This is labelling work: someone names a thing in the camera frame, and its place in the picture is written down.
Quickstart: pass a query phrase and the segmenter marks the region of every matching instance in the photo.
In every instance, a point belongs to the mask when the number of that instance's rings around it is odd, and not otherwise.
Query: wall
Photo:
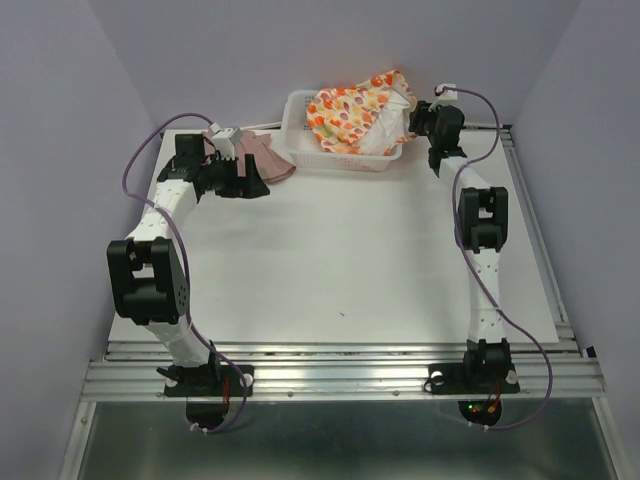
[[[84,0],[6,3],[0,43],[0,478],[53,479],[113,318],[105,249],[139,211],[120,175],[152,122]]]
[[[89,0],[156,122],[202,111],[222,124],[279,121],[290,92],[400,67],[432,98],[450,81],[512,123],[578,0]],[[462,106],[492,121],[480,102]]]
[[[629,454],[640,449],[638,18],[636,0],[585,0],[514,129],[571,323],[595,345]]]

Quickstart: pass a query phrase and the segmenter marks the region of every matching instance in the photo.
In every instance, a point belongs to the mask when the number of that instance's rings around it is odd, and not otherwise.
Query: white basket
[[[307,106],[317,93],[317,90],[297,90],[289,95],[284,108],[282,143],[297,166],[381,172],[400,157],[401,145],[396,145],[388,156],[323,152],[307,121]]]

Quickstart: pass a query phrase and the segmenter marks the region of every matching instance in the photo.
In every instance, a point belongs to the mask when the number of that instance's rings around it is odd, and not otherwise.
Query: wire
[[[473,268],[473,263],[469,258],[467,251],[464,249],[464,246],[462,245],[462,237],[460,235],[460,220],[458,219],[458,214],[457,214],[458,207],[456,205],[457,203],[456,190],[458,186],[458,181],[460,180],[460,175],[462,175],[462,172],[464,170],[469,168],[474,163],[481,162],[482,160],[491,156],[491,154],[495,151],[496,147],[498,146],[498,142],[500,141],[500,118],[498,117],[498,112],[496,111],[496,108],[493,106],[491,101],[481,93],[475,92],[473,90],[467,90],[465,88],[449,87],[449,86],[445,86],[444,90],[451,90],[454,92],[466,93],[468,95],[472,95],[474,97],[477,97],[483,100],[491,109],[491,113],[493,114],[493,118],[495,120],[495,128],[496,128],[496,136],[493,140],[493,144],[491,145],[491,148],[489,149],[489,151],[478,158],[475,158],[473,160],[469,160],[468,162],[466,162],[462,167],[458,169],[458,171],[456,172],[453,178],[453,187],[451,188],[451,205],[453,207],[454,235],[456,239],[456,244],[458,245],[458,248],[460,248],[460,251],[462,252],[462,256],[464,257],[464,261],[466,262],[467,267],[469,268],[469,271],[471,271],[471,273],[475,277],[476,281],[478,282],[478,285],[480,286],[484,294],[489,299],[489,302],[491,302],[491,305],[493,305],[493,308],[496,309],[498,314],[504,319],[505,322],[507,322],[509,325],[511,325],[513,328],[518,330],[520,333],[522,333],[524,336],[526,336],[529,340],[533,342],[533,344],[542,354],[542,357],[544,358],[544,361],[547,364],[547,370],[549,373],[549,383],[547,384],[547,391],[544,395],[544,398],[542,399],[542,402],[540,403],[540,405],[538,405],[538,408],[531,415],[529,415],[528,417],[518,422],[514,422],[509,425],[496,425],[493,427],[488,427],[489,430],[511,430],[513,428],[517,428],[529,423],[531,420],[533,420],[538,415],[540,415],[540,413],[542,413],[542,411],[545,409],[545,407],[549,403],[549,399],[551,398],[551,391],[553,390],[553,368],[551,367],[551,359],[549,358],[549,355],[545,351],[544,347],[540,344],[540,342],[538,342],[538,340],[536,340],[536,338],[533,335],[531,335],[529,332],[527,332],[524,328],[522,328],[520,325],[512,321],[507,316],[507,314],[504,313],[504,311],[500,308],[500,305],[498,304],[497,300],[493,297],[493,295],[491,294],[487,286],[484,284],[484,282],[482,281],[482,278],[480,277],[478,272],[476,272],[476,269]]]
[[[129,171],[131,170],[131,167],[135,163],[135,161],[138,158],[138,156],[140,156],[140,153],[142,152],[142,150],[144,150],[144,148],[149,144],[149,142],[151,142],[151,140],[153,140],[156,135],[158,135],[163,129],[165,129],[167,127],[167,125],[169,125],[172,122],[175,122],[176,120],[178,120],[180,118],[185,118],[185,117],[201,118],[202,120],[207,122],[209,125],[213,124],[213,122],[209,118],[207,118],[204,115],[201,115],[199,113],[181,113],[179,115],[175,115],[175,116],[171,117],[169,120],[164,122],[162,125],[160,125],[158,128],[156,128],[153,131],[153,133],[151,135],[149,135],[144,142],[142,142],[142,144],[138,147],[138,149],[135,151],[135,153],[131,156],[131,159],[129,160],[129,163],[127,163],[127,166],[125,167],[124,172],[122,174],[122,191],[125,193],[126,196],[128,196],[130,198],[133,198],[135,200],[138,200],[138,201],[144,203],[145,205],[148,205],[149,207],[153,208],[160,215],[162,215],[162,217],[167,221],[167,224],[169,225],[169,228],[171,229],[171,232],[173,233],[173,237],[175,238],[176,243],[178,244],[178,247],[180,249],[180,254],[182,256],[182,264],[183,264],[183,267],[184,267],[184,276],[185,276],[185,278],[187,280],[187,285],[189,285],[189,287],[190,287],[191,286],[191,274],[190,274],[190,271],[189,271],[189,259],[187,258],[187,249],[186,249],[186,247],[184,245],[184,240],[182,239],[182,235],[180,235],[180,231],[178,230],[178,226],[175,224],[175,222],[171,218],[171,215],[169,215],[169,213],[166,210],[164,210],[162,207],[160,207],[159,205],[156,205],[153,200],[151,200],[151,199],[149,199],[149,198],[147,198],[147,197],[145,197],[143,195],[138,195],[137,193],[133,193],[133,192],[129,191],[129,188],[127,187],[127,178],[129,176]],[[218,352],[218,350],[216,349],[215,345],[212,342],[210,342],[209,340],[207,340],[206,338],[204,338],[202,336],[202,334],[198,331],[196,326],[193,325],[193,319],[191,317],[191,305],[187,305],[186,317],[187,317],[187,325],[189,326],[189,328],[191,330],[193,330],[193,334],[200,341],[200,343],[202,343],[205,347],[207,347],[207,349],[209,349],[209,351],[213,355],[215,355],[218,359],[220,359],[221,361],[227,363],[231,368],[233,368],[233,370],[240,377],[240,382],[242,383],[242,402],[240,403],[240,407],[238,408],[238,411],[233,416],[233,418],[231,420],[229,420],[228,422],[225,422],[222,425],[220,425],[220,426],[218,426],[216,428],[213,428],[211,430],[200,429],[203,433],[206,433],[206,434],[219,433],[219,432],[222,432],[224,430],[227,430],[234,423],[236,423],[236,421],[238,420],[238,418],[240,417],[240,415],[244,411],[244,407],[245,407],[245,405],[247,403],[247,397],[249,395],[248,386],[247,386],[247,380],[246,380],[246,378],[244,378],[244,374],[242,373],[242,370],[240,370],[240,368],[234,362],[229,360],[225,355],[223,355],[222,353]]]

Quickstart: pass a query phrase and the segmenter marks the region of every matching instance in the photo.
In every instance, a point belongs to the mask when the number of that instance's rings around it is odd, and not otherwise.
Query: purple cable
[[[135,153],[133,154],[133,156],[129,160],[129,163],[127,163],[127,166],[124,169],[124,173],[122,174],[122,190],[124,191],[125,195],[127,195],[128,197],[134,198],[134,199],[136,199],[136,200],[148,205],[149,207],[153,208],[154,210],[156,210],[167,221],[167,224],[169,225],[169,228],[171,229],[171,232],[173,233],[173,236],[176,239],[176,242],[178,243],[178,246],[180,247],[180,254],[182,255],[182,264],[184,265],[184,276],[185,276],[185,278],[187,280],[187,285],[191,286],[191,274],[190,274],[190,271],[189,271],[189,259],[187,258],[187,249],[186,249],[186,247],[184,245],[184,241],[182,239],[182,236],[180,235],[180,231],[178,230],[178,226],[175,224],[175,222],[171,218],[171,215],[169,215],[163,208],[160,208],[159,206],[156,206],[156,204],[153,203],[153,200],[151,200],[151,199],[149,199],[149,198],[147,198],[147,197],[145,197],[143,195],[138,195],[137,193],[132,193],[127,188],[127,177],[129,176],[129,171],[131,170],[131,167],[133,166],[134,162],[136,161],[136,159],[138,158],[138,156],[140,155],[142,150],[144,150],[144,148],[149,144],[149,142],[151,142],[151,140],[153,140],[156,135],[158,135],[163,129],[165,129],[167,127],[167,125],[169,125],[170,123],[172,123],[172,122],[174,122],[174,121],[176,121],[176,120],[178,120],[180,118],[185,118],[185,117],[201,118],[205,122],[207,122],[207,124],[209,124],[209,125],[211,125],[213,123],[209,118],[207,118],[204,115],[201,115],[199,113],[181,113],[179,115],[171,117],[169,120],[164,122],[162,125],[160,125],[158,128],[156,128],[154,130],[154,132],[151,135],[149,135],[144,142],[142,142],[142,144],[138,147],[138,149],[135,151]],[[189,325],[189,327],[193,331],[193,334],[196,336],[196,338],[200,341],[200,343],[202,343],[205,347],[207,347],[209,349],[209,351],[211,353],[213,353],[216,357],[218,357],[221,361],[229,364],[229,366],[231,366],[231,368],[233,368],[235,370],[235,372],[238,374],[238,376],[240,377],[240,381],[242,382],[242,390],[243,390],[242,403],[240,403],[240,408],[238,408],[238,411],[233,416],[233,418],[231,420],[229,420],[228,422],[223,423],[222,425],[220,425],[220,426],[218,426],[218,427],[216,427],[216,428],[214,428],[212,430],[207,430],[205,432],[203,429],[200,429],[200,431],[202,431],[203,433],[207,433],[207,434],[219,433],[219,432],[222,432],[223,430],[228,429],[229,427],[231,427],[231,425],[236,423],[236,421],[238,420],[238,418],[242,414],[242,412],[244,410],[244,407],[245,407],[245,405],[247,403],[247,396],[248,396],[247,380],[244,378],[244,374],[242,373],[242,370],[240,370],[240,368],[234,362],[229,360],[225,355],[223,355],[222,353],[218,352],[218,350],[216,350],[215,345],[213,345],[213,343],[211,343],[206,338],[204,338],[202,336],[202,334],[198,331],[196,326],[193,325],[193,319],[191,317],[191,305],[187,305],[186,317],[187,317],[187,324]]]
[[[529,423],[531,420],[537,417],[545,409],[545,407],[547,406],[547,403],[549,403],[549,398],[551,398],[551,391],[553,390],[553,368],[551,367],[551,359],[549,358],[549,355],[544,350],[544,347],[540,344],[540,342],[538,342],[538,340],[536,340],[536,338],[533,335],[531,335],[529,332],[527,332],[524,328],[522,328],[520,325],[512,321],[507,316],[507,314],[504,313],[504,311],[500,308],[500,305],[498,304],[496,299],[493,298],[493,295],[491,295],[491,292],[482,281],[482,278],[480,278],[480,275],[478,274],[478,272],[476,272],[476,269],[473,268],[473,263],[471,262],[469,255],[467,255],[466,250],[462,246],[462,238],[460,236],[460,220],[458,219],[458,212],[456,208],[456,189],[458,186],[458,180],[460,179],[460,175],[462,175],[462,172],[466,168],[470,167],[474,163],[481,162],[482,160],[488,158],[498,146],[498,142],[500,141],[500,119],[498,118],[498,112],[496,111],[491,101],[480,93],[474,92],[472,90],[467,90],[464,88],[457,88],[457,87],[444,87],[444,89],[452,90],[454,92],[467,93],[469,95],[473,95],[474,97],[480,98],[489,106],[489,108],[491,109],[491,113],[493,113],[493,118],[496,122],[496,137],[494,138],[493,144],[491,145],[491,148],[489,149],[489,151],[478,158],[469,160],[467,163],[464,164],[464,166],[462,166],[456,172],[455,176],[453,177],[453,187],[451,189],[451,204],[453,206],[454,235],[456,239],[456,244],[458,245],[458,248],[460,248],[460,251],[462,252],[462,256],[464,257],[464,261],[466,262],[467,267],[469,268],[469,271],[475,277],[476,281],[478,282],[478,285],[480,285],[480,288],[489,299],[489,302],[491,302],[491,305],[493,305],[493,308],[496,309],[498,314],[504,319],[505,322],[507,322],[513,328],[515,328],[516,330],[524,334],[527,338],[529,338],[529,340],[533,342],[533,344],[542,354],[542,357],[544,358],[544,361],[547,364],[547,370],[549,372],[549,384],[547,385],[547,391],[544,395],[544,398],[542,399],[542,402],[540,403],[540,405],[538,406],[535,412],[533,412],[531,415],[524,418],[523,420],[520,420],[518,422],[509,424],[509,425],[498,425],[498,426],[488,427],[489,430],[511,430],[512,428],[517,428]]]

